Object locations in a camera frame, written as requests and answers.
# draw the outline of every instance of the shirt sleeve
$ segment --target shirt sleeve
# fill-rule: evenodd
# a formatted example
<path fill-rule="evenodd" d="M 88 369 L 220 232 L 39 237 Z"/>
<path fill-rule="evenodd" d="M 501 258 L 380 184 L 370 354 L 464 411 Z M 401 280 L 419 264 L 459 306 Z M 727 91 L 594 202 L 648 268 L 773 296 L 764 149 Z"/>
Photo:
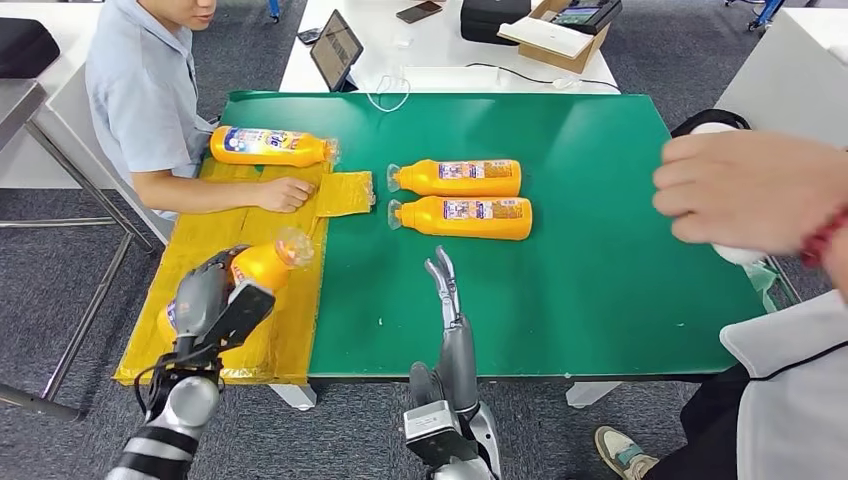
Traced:
<path fill-rule="evenodd" d="M 171 170 L 191 163 L 170 88 L 149 75 L 119 79 L 108 91 L 109 129 L 130 172 Z"/>

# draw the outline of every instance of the yellow packaging tape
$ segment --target yellow packaging tape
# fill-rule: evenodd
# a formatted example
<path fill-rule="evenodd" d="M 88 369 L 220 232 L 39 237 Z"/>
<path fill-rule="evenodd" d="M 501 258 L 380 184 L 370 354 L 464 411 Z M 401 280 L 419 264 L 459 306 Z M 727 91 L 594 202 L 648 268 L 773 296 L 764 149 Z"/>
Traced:
<path fill-rule="evenodd" d="M 368 213 L 376 202 L 371 172 L 324 174 L 317 197 L 319 217 Z"/>

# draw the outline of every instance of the robotic hand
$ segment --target robotic hand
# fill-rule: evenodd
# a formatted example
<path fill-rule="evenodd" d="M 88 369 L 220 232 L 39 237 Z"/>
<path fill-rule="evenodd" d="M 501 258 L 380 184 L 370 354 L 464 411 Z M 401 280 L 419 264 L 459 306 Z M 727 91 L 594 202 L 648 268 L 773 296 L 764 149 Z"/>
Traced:
<path fill-rule="evenodd" d="M 220 354 L 244 344 L 274 307 L 274 296 L 250 279 L 237 286 L 233 258 L 246 247 L 225 250 L 189 272 L 177 289 L 174 351 L 134 382 L 144 425 L 124 447 L 107 480 L 184 479 L 198 440 L 218 407 Z M 148 400 L 139 381 L 153 370 Z"/>
<path fill-rule="evenodd" d="M 424 268 L 442 303 L 442 348 L 431 372 L 412 365 L 409 385 L 416 408 L 404 413 L 406 446 L 431 467 L 433 480 L 498 480 L 500 451 L 489 407 L 477 396 L 471 324 L 459 308 L 453 263 L 439 246 Z"/>

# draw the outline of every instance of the green table mat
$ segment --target green table mat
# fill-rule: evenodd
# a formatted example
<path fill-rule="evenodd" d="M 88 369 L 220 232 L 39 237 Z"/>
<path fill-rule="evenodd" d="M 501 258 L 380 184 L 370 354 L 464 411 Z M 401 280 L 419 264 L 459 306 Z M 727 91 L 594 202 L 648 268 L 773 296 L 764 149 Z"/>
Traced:
<path fill-rule="evenodd" d="M 394 105 L 398 96 L 383 96 Z M 341 144 L 336 171 L 374 172 L 371 214 L 333 219 L 311 377 L 403 376 L 438 357 L 442 319 L 423 268 L 444 245 L 481 376 L 714 372 L 724 325 L 764 313 L 744 271 L 672 237 L 651 206 L 668 131 L 634 95 L 413 94 L 398 111 L 362 94 L 236 92 L 222 124 L 307 131 Z M 523 242 L 392 231 L 389 163 L 512 158 L 534 225 Z"/>

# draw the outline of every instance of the red bracelet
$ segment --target red bracelet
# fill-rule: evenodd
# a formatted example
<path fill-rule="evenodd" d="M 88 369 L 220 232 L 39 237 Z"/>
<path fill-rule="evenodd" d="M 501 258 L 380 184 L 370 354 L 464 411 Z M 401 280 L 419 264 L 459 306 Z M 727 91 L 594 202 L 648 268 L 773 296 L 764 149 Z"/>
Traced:
<path fill-rule="evenodd" d="M 828 247 L 836 234 L 842 227 L 848 224 L 848 206 L 842 207 L 830 220 L 816 229 L 810 236 L 804 239 L 801 249 L 801 263 L 805 267 L 818 267 L 821 265 L 822 257 L 827 253 Z"/>

